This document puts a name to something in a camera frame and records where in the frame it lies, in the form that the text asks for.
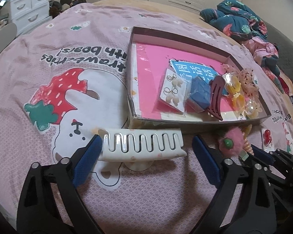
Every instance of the blanket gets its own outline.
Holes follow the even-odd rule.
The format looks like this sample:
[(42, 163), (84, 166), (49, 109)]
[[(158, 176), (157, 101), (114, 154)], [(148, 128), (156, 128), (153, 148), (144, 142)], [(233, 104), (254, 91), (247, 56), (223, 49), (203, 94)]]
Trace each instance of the blanket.
[[(277, 67), (278, 52), (275, 47), (271, 47), (273, 44), (266, 41), (267, 28), (258, 15), (238, 0), (224, 0), (217, 5), (217, 10), (202, 10), (200, 16), (238, 43), (244, 44), (247, 48), (252, 47), (249, 50), (255, 54), (257, 64), (283, 93), (280, 70)], [(265, 48), (266, 52), (261, 51), (263, 46), (269, 46)]]
[[(271, 130), (276, 148), (288, 148), (293, 119), (246, 47), (173, 15), (79, 4), (20, 36), (0, 54), (0, 204), (12, 218), (33, 162), (57, 162), (60, 148), (67, 149), (62, 157), (70, 157), (97, 127), (126, 126), (126, 60), (133, 26), (205, 42), (252, 68), (272, 113), (263, 126)], [(217, 147), (213, 134), (202, 136), (210, 147)], [(95, 164), (77, 190), (105, 233), (191, 231), (216, 192), (193, 153), (192, 138), (183, 136), (187, 157), (155, 161), (143, 172), (121, 162)], [(260, 126), (254, 126), (248, 140), (262, 147)], [(224, 224), (233, 216), (240, 191), (238, 186)], [(63, 220), (70, 223), (56, 186), (54, 193)]]

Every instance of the pink fluffy hair tie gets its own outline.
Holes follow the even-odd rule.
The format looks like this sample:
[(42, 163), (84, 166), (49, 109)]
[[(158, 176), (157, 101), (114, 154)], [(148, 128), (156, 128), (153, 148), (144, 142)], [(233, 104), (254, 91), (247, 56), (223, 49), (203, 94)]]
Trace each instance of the pink fluffy hair tie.
[(244, 145), (244, 137), (239, 127), (229, 129), (227, 133), (218, 139), (219, 150), (225, 157), (238, 156)]

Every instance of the pink clothing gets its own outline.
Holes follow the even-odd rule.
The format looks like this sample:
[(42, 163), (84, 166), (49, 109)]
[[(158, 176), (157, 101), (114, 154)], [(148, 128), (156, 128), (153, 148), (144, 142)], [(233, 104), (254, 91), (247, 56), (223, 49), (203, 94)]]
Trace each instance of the pink clothing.
[(263, 41), (260, 37), (253, 37), (251, 40), (243, 41), (243, 45), (251, 52), (254, 61), (258, 65), (262, 64), (263, 57), (271, 57), (272, 55), (278, 55), (278, 51), (275, 46), (269, 42)]

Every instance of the bed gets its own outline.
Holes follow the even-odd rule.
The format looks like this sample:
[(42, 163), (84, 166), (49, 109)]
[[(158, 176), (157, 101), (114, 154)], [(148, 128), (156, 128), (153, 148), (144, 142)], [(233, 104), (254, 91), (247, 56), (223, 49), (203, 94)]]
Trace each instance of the bed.
[[(263, 98), (275, 111), (273, 117), (291, 116), (287, 129), (282, 120), (264, 123), (275, 130), (275, 146), (287, 147), (284, 130), (293, 139), (289, 97), (265, 81), (246, 48), (200, 16), (137, 0), (79, 4), (14, 40), (0, 54), (0, 206), (10, 223), (15, 223), (22, 185), (33, 162), (57, 162), (64, 157), (56, 154), (59, 148), (83, 147), (100, 126), (127, 125), (125, 60), (133, 26), (217, 45), (254, 68), (267, 87)], [(85, 123), (93, 129), (84, 129)], [(202, 136), (215, 147), (210, 133)], [(96, 164), (78, 192), (105, 233), (190, 232), (216, 192), (191, 151), (192, 138), (184, 135), (187, 157), (155, 161), (144, 172), (130, 171), (118, 162)], [(255, 127), (248, 139), (261, 147), (260, 128)], [(230, 222), (240, 191), (238, 186), (224, 224)], [(69, 223), (56, 187), (54, 193), (61, 216)]]

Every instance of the metal screw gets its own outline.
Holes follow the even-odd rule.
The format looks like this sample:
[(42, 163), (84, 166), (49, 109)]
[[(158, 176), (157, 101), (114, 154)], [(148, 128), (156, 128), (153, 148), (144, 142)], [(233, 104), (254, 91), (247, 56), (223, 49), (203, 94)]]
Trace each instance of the metal screw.
[(231, 159), (225, 159), (224, 162), (227, 165), (232, 165), (233, 164), (233, 161)]
[(61, 159), (61, 164), (68, 164), (69, 163), (69, 158), (62, 158)]
[(38, 163), (38, 162), (34, 162), (34, 163), (31, 165), (31, 167), (32, 167), (33, 169), (38, 168), (38, 166), (39, 166), (39, 163)]
[(255, 164), (255, 168), (256, 168), (257, 170), (261, 170), (261, 169), (262, 169), (262, 166), (261, 166), (260, 164), (256, 163), (256, 164)]

